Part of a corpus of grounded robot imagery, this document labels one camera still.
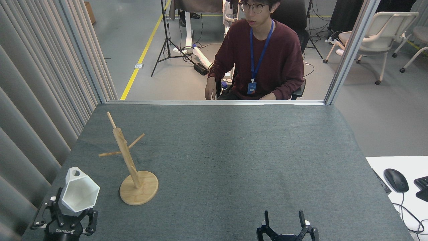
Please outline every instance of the round wooden base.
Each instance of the round wooden base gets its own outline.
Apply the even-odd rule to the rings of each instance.
[[[129,205],[141,205],[150,201],[158,191],[158,178],[151,172],[137,172],[141,187],[135,188],[131,175],[120,185],[119,193],[122,200]]]

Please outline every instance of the gray floor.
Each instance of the gray floor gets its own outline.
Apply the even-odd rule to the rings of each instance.
[[[142,61],[144,66],[135,77],[126,100],[204,99],[206,76],[197,73],[192,64],[181,58],[160,62],[150,77],[165,40],[163,23],[157,29],[155,27],[161,16],[160,1],[91,0],[90,3],[96,18],[94,29],[118,96],[124,93],[135,64],[156,30]],[[327,0],[315,7],[318,7],[320,15],[329,16],[335,3],[335,0]],[[201,45],[214,43],[201,49],[212,61],[223,40],[222,17],[206,13],[202,20],[191,21],[194,41],[202,36],[199,40]],[[171,41],[184,46],[185,28],[180,27],[178,21],[168,20],[168,23]],[[326,23],[313,17],[309,26],[317,28]],[[316,46],[326,57],[331,45],[324,40],[316,42]],[[428,128],[425,124],[428,117],[428,60],[421,56],[405,73],[398,71],[414,52],[413,47],[406,46],[397,58],[390,54],[384,81],[379,86],[374,82],[380,74],[382,56],[363,58],[361,64],[354,64],[348,74],[335,105],[349,122],[366,156],[428,155]],[[329,63],[324,64],[314,49],[307,48],[304,61],[313,65],[315,70],[305,77],[307,85],[303,99],[324,99],[340,56],[332,54]],[[311,71],[312,67],[305,65],[305,74]]]

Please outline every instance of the cardboard box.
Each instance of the cardboard box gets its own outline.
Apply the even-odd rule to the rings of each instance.
[[[85,2],[86,9],[88,10],[89,18],[91,19],[91,23],[95,23],[94,12],[92,12],[91,4],[89,2]]]

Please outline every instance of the blue lanyard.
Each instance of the blue lanyard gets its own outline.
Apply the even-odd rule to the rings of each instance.
[[[271,25],[271,27],[270,27],[269,34],[267,35],[267,36],[268,36],[268,38],[266,39],[266,43],[265,43],[265,46],[263,47],[262,54],[260,55],[259,63],[257,63],[256,70],[254,70],[253,28],[251,28],[251,29],[250,29],[250,45],[251,45],[251,82],[252,82],[252,83],[254,83],[254,78],[256,77],[257,72],[259,71],[260,64],[262,63],[263,56],[265,55],[266,48],[268,47],[267,45],[268,45],[268,43],[269,43],[270,37],[271,37],[272,32],[273,32],[273,20],[271,19],[271,21],[272,21],[272,25]]]

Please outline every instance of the wooden mug tree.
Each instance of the wooden mug tree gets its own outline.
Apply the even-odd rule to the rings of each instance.
[[[139,141],[144,136],[144,133],[140,135],[131,145],[127,146],[127,141],[123,136],[122,130],[119,127],[116,127],[110,112],[107,112],[107,116],[110,119],[111,125],[113,126],[113,135],[120,151],[103,153],[99,154],[99,156],[103,157],[114,154],[122,154],[130,175],[127,176],[120,185],[120,197],[126,204],[129,205],[144,204],[155,196],[159,187],[158,178],[153,173],[147,171],[137,172],[134,161],[131,157],[131,153],[129,152],[129,148]]]

